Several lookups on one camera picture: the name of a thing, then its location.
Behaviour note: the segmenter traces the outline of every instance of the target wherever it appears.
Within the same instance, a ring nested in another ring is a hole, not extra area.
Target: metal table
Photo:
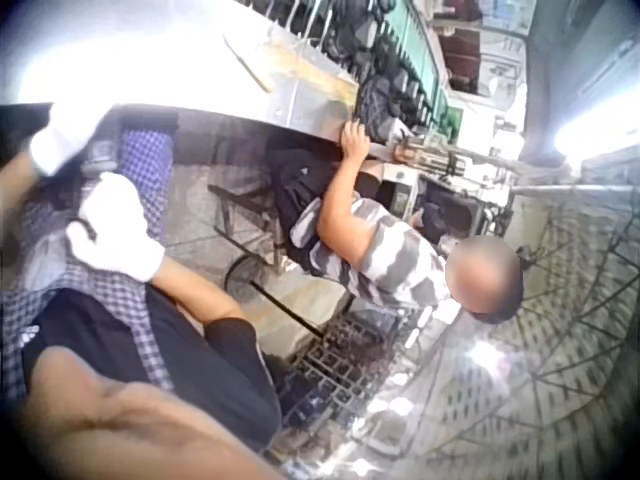
[[[0,105],[111,90],[119,103],[220,113],[331,141],[350,117],[348,100],[308,80],[326,74],[348,82],[345,71],[232,0],[25,3],[3,29]],[[276,88],[265,93],[227,48],[223,32],[257,60],[265,46],[277,45],[313,73],[302,79],[291,69],[272,71]]]

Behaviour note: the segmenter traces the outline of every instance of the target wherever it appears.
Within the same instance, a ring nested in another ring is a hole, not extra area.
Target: white glove
[[[112,106],[102,98],[54,104],[49,111],[49,124],[33,136],[29,147],[40,173],[51,177],[80,153]]]
[[[124,273],[148,282],[160,268],[164,247],[147,235],[147,221],[136,187],[122,175],[103,173],[80,206],[79,218],[96,234],[89,238],[78,221],[67,227],[71,251],[97,270]]]

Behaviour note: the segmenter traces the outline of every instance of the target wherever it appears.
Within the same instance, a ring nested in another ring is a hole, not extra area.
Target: person
[[[3,216],[82,155],[110,109],[90,103],[54,105],[0,172]],[[280,478],[254,453],[280,425],[255,329],[156,233],[170,137],[126,130],[122,142],[119,172],[75,212],[48,210],[46,195],[24,207],[24,233],[42,238],[21,238],[25,265],[3,298],[5,408],[56,478]],[[50,218],[31,218],[42,211]]]
[[[366,160],[363,125],[348,122],[336,166],[304,150],[272,158],[288,256],[375,305],[425,308],[453,297],[483,322],[511,319],[523,295],[518,256],[495,237],[472,237],[445,261],[416,229],[375,201],[383,165]]]

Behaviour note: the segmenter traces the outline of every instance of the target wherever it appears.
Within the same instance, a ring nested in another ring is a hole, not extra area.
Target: striped shirt
[[[311,249],[311,263],[324,276],[375,305],[424,308],[449,298],[444,259],[409,224],[382,205],[354,194],[351,212],[375,232],[358,270],[321,241]],[[303,248],[316,234],[322,200],[316,198],[291,229],[293,244]]]

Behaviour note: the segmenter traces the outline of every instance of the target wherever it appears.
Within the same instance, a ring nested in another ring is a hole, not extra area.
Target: plaid shirt
[[[170,135],[148,130],[125,130],[123,133],[118,173],[136,186],[149,225],[148,233],[156,240],[160,240],[162,233],[172,163]],[[72,202],[73,207],[60,211],[54,209],[53,199],[47,195],[55,191],[54,195],[62,193],[73,198],[77,185],[77,182],[65,181],[61,185],[44,187],[38,201],[25,205],[20,247],[27,256],[15,285],[3,298],[2,383],[8,406],[26,395],[21,339],[56,292],[63,288],[90,295],[125,323],[131,329],[151,383],[166,390],[173,389],[151,330],[145,285],[123,274],[93,270],[71,254],[64,231],[77,215],[78,201]],[[44,266],[46,274],[30,275],[30,271],[37,271],[38,263]]]

